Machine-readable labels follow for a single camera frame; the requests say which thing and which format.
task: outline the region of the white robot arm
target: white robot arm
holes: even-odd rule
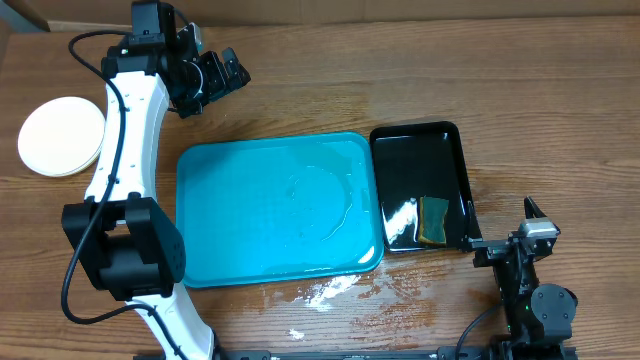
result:
[[[107,122],[96,172],[84,203],[65,205],[62,226],[74,249],[83,244],[78,258],[96,289],[109,290],[127,305],[145,305],[135,310],[166,359],[214,359],[214,333],[181,282],[186,266],[182,237],[156,201],[158,140],[169,102],[181,118],[200,114],[206,104],[243,87],[250,77],[231,49],[223,52],[224,64],[213,52],[199,55],[197,26],[191,23],[176,33],[170,5],[134,2],[132,13],[133,33],[111,47],[102,61],[103,75],[124,100],[126,126],[120,128],[122,104],[107,86]],[[116,180],[97,211],[123,130]],[[116,224],[126,225],[129,234],[114,241],[108,231]],[[152,308],[159,321],[150,316]]]
[[[155,174],[158,139],[164,116],[169,107],[169,93],[160,75],[145,75],[143,71],[119,73],[113,79],[127,112],[125,141],[118,168],[118,180],[110,201],[123,201],[130,193],[156,199]],[[120,111],[114,92],[107,86],[107,123],[102,153],[96,173],[85,199],[102,198],[115,154],[120,132]],[[208,360],[213,357],[214,335],[200,319],[182,283],[173,286],[169,297],[159,294],[134,296],[127,304],[143,303],[154,307],[167,326],[173,340],[188,359]],[[145,310],[136,310],[146,321],[165,352],[166,359],[179,359],[174,354],[158,323]]]

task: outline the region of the black plastic tray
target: black plastic tray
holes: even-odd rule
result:
[[[418,199],[446,199],[446,248],[469,250],[481,239],[460,133],[451,122],[377,128],[370,136],[383,218],[383,238],[392,251],[441,249],[421,243]]]

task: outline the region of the white plate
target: white plate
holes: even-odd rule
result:
[[[18,153],[29,169],[67,176],[91,165],[100,154],[104,115],[92,102],[62,97],[37,108],[18,135]]]

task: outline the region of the yellow sponge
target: yellow sponge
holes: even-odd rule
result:
[[[435,246],[447,246],[444,233],[444,222],[447,219],[449,200],[423,196],[418,205],[420,208],[420,229],[418,241]]]

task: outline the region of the water spill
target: water spill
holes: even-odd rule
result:
[[[360,280],[360,275],[338,276],[331,279],[324,285],[314,285],[311,288],[310,295],[305,298],[305,306],[310,307],[319,312],[326,312],[331,309],[328,299],[333,299],[339,294],[349,290]]]
[[[353,207],[353,189],[348,179],[353,172],[351,158],[345,157],[330,146],[320,143],[296,147],[295,151],[292,150],[291,154],[300,165],[307,169],[305,171],[308,171],[309,169],[324,171],[334,176],[340,184],[339,191],[342,191],[343,209],[335,224],[327,229],[326,234],[321,235],[319,239],[317,239],[318,241],[325,241],[331,238],[338,230],[340,230],[340,228],[342,228],[347,220],[349,211]],[[299,184],[302,176],[304,176],[304,174],[294,174],[289,177],[290,183],[293,178],[295,178],[295,180],[287,187],[285,195],[292,201],[296,201],[297,187],[310,186],[312,189],[317,188],[316,186],[312,186],[313,180],[318,176],[317,174],[313,178],[309,179],[310,181],[308,184]],[[332,193],[325,195],[330,197],[338,196],[338,194]]]

